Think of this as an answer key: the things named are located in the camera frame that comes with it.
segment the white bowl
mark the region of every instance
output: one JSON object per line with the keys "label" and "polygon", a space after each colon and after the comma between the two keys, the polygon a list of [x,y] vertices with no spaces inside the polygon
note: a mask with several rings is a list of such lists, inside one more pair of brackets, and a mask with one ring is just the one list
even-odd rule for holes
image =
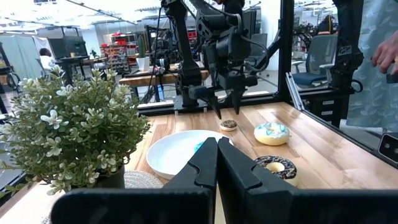
{"label": "white bowl", "polygon": [[170,180],[181,171],[201,144],[211,137],[218,141],[226,136],[207,130],[182,131],[166,136],[149,148],[147,163],[157,175]]}

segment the donut hole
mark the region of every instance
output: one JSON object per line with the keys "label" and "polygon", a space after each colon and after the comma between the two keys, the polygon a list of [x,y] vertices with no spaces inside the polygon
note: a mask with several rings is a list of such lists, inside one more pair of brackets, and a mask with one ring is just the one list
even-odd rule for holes
{"label": "donut hole", "polygon": [[285,166],[280,162],[270,162],[266,165],[266,169],[271,172],[281,172],[285,170]]}

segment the background table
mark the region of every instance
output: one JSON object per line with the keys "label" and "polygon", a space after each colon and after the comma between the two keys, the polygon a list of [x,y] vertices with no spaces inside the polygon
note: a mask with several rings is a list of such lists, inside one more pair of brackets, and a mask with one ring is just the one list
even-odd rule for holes
{"label": "background table", "polygon": [[[396,189],[398,170],[349,142],[326,126],[285,103],[273,103],[221,110],[223,120],[234,119],[238,130],[223,132],[234,145],[251,159],[277,155],[290,159],[298,169],[300,189]],[[220,120],[214,112],[151,117],[152,127],[131,155],[127,170],[154,174],[146,162],[148,148],[156,141],[179,131],[206,129],[220,131]],[[282,146],[265,146],[256,141],[253,132],[266,121],[285,124],[291,138]],[[22,190],[0,208],[0,223],[39,224],[40,217],[50,212],[60,194],[47,196],[48,186],[36,185]],[[220,197],[217,198],[216,222],[224,223]]]}

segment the floor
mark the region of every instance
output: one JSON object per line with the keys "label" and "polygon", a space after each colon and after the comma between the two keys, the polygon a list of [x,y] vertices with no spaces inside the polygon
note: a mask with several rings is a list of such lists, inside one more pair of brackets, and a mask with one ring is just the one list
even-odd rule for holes
{"label": "floor", "polygon": [[[301,72],[305,71],[305,67],[301,66],[299,67],[299,70]],[[256,86],[249,87],[247,90],[247,93],[253,93],[257,91],[268,91],[269,93],[274,93],[277,91],[277,81],[278,81],[278,73],[277,71],[264,71],[258,74],[260,77],[258,79],[258,84]],[[118,75],[116,77],[116,81],[121,79],[121,75]],[[205,85],[210,86],[211,85],[211,80],[208,78],[205,80]],[[146,91],[148,90],[148,87],[143,86],[138,88],[139,96],[142,98]],[[172,101],[173,98],[175,97],[175,85],[165,85],[164,86],[164,92],[163,92],[163,101]],[[225,95],[225,92],[218,92],[217,95]],[[3,100],[4,104],[6,105],[6,108],[8,111],[11,110],[11,103],[10,99],[14,96],[14,93],[6,93],[6,94],[1,94],[1,99]],[[345,120],[341,120],[340,124],[340,129],[351,136],[352,138],[361,141],[362,143],[370,146],[373,149],[377,149],[379,145],[380,138],[377,135],[382,134],[382,129],[363,129],[359,127],[353,127],[353,126],[347,126]],[[4,144],[0,143],[0,149],[4,148]],[[0,154],[0,159],[4,161],[8,161],[9,157],[6,154]],[[19,175],[20,171],[19,170],[7,170],[4,173],[0,172],[0,189],[7,183],[9,183],[13,178],[15,178],[17,175]]]}

